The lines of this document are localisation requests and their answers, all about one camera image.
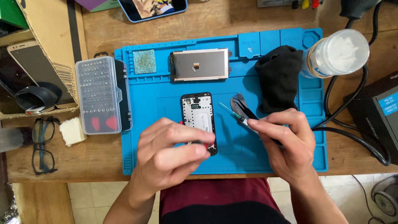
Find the hand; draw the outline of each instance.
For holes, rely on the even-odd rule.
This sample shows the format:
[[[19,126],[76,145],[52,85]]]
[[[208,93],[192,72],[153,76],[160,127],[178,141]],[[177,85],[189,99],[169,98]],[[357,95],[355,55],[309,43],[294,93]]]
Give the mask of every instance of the hand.
[[[308,181],[318,178],[312,166],[315,136],[304,113],[291,108],[272,113],[260,121],[249,119],[248,125],[258,131],[274,172],[291,186],[305,187]],[[270,138],[279,140],[284,149]]]
[[[201,144],[174,147],[177,143],[194,140],[212,143],[215,135],[167,118],[145,129],[138,141],[137,166],[129,183],[134,199],[145,201],[157,191],[180,184],[209,158],[210,153]]]

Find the eyeglasses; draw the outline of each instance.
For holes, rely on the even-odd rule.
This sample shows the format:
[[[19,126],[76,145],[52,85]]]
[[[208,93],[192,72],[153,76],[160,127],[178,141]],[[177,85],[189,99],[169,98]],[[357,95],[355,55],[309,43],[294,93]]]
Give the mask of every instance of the eyeglasses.
[[[58,125],[61,125],[59,120],[52,116],[47,118],[47,120],[38,118],[33,125],[32,139],[34,144],[32,167],[36,175],[40,175],[42,173],[53,173],[58,170],[54,169],[55,162],[53,154],[44,149],[44,145],[48,143],[54,136],[54,122]]]

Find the soldering sponge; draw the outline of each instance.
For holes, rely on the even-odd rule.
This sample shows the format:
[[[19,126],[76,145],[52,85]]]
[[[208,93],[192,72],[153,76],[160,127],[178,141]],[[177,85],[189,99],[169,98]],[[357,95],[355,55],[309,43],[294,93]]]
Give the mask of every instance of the soldering sponge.
[[[155,50],[134,51],[134,73],[156,73]]]
[[[72,118],[64,121],[60,126],[59,130],[62,133],[62,137],[67,146],[84,141],[87,139],[87,135],[83,133],[82,120],[80,117]]]

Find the barcode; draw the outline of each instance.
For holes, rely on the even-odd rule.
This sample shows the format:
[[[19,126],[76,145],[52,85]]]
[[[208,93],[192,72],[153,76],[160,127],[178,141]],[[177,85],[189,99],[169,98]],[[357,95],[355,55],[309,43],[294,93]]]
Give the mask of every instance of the barcode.
[[[62,82],[69,90],[70,94],[73,96],[73,98],[77,99],[76,86],[73,81],[74,79],[73,79],[72,68],[58,63],[53,63],[53,66],[57,71],[57,73],[59,74],[59,77],[61,78]]]

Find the person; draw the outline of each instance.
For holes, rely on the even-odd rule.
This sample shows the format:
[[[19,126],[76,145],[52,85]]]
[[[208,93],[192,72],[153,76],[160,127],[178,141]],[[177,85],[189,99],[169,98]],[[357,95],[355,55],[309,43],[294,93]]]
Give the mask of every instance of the person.
[[[248,120],[258,131],[274,172],[290,185],[297,224],[348,224],[323,188],[312,166],[315,136],[306,116],[295,109]],[[279,148],[270,138],[279,140]],[[201,140],[212,143],[213,133],[162,118],[139,138],[137,166],[104,223],[148,223],[155,193],[160,193],[160,223],[289,223],[273,200],[266,179],[190,180],[210,153],[202,144],[174,147]]]

